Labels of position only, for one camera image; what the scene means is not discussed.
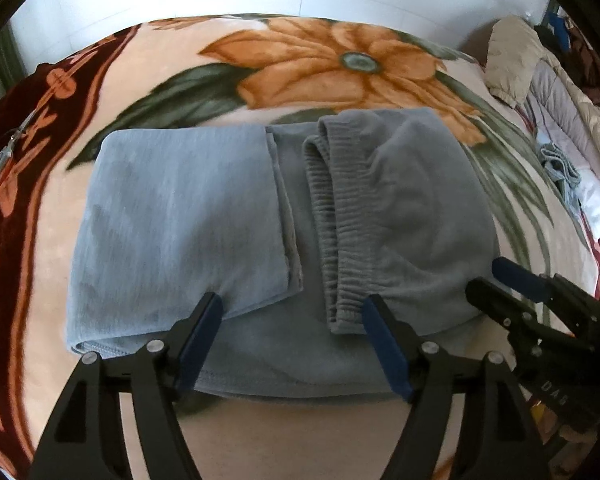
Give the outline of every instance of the bed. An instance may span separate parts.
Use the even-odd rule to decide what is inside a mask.
[[[404,32],[274,15],[158,20],[40,65],[0,101],[0,150],[6,132],[36,110],[0,174],[0,466],[26,477],[77,362],[64,343],[70,261],[93,161],[117,129],[433,108],[487,193],[501,253],[593,294],[599,269],[586,229],[568,215],[542,171],[523,119],[489,94],[483,75],[473,58]],[[511,357],[506,332],[483,319],[467,355],[481,358],[491,349]],[[409,411],[398,400],[348,406],[207,400],[204,409],[199,399],[194,410],[179,407],[207,479],[378,478]],[[456,400],[437,478],[448,472],[458,437]],[[129,398],[123,418],[132,470],[144,478],[138,438],[129,430]]]

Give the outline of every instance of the silver screw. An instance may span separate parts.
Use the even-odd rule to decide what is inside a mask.
[[[86,365],[94,364],[98,360],[98,354],[96,352],[87,352],[82,356],[82,362]]]
[[[438,343],[434,343],[433,341],[425,341],[422,343],[421,348],[425,354],[437,354],[440,350]]]
[[[155,354],[156,352],[159,352],[163,348],[164,348],[164,342],[160,341],[159,339],[152,339],[151,341],[149,341],[146,344],[146,349],[149,352],[151,352],[152,354]]]
[[[501,365],[504,362],[504,356],[496,351],[489,352],[487,354],[487,359],[495,365]]]

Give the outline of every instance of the flower center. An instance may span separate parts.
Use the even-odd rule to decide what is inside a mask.
[[[340,62],[349,70],[376,74],[382,70],[380,64],[367,54],[362,52],[345,52],[340,56]]]

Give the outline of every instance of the beige puffer jacket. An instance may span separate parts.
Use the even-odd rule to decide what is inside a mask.
[[[522,104],[541,59],[567,89],[600,152],[600,109],[569,78],[554,54],[542,46],[536,32],[517,16],[507,16],[493,27],[485,74],[489,92],[511,107]]]

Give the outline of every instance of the gray knit cloth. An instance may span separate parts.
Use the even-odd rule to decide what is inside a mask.
[[[333,333],[364,333],[371,293],[421,335],[478,314],[464,288],[490,276],[496,231],[462,147],[432,110],[321,118],[304,158]]]

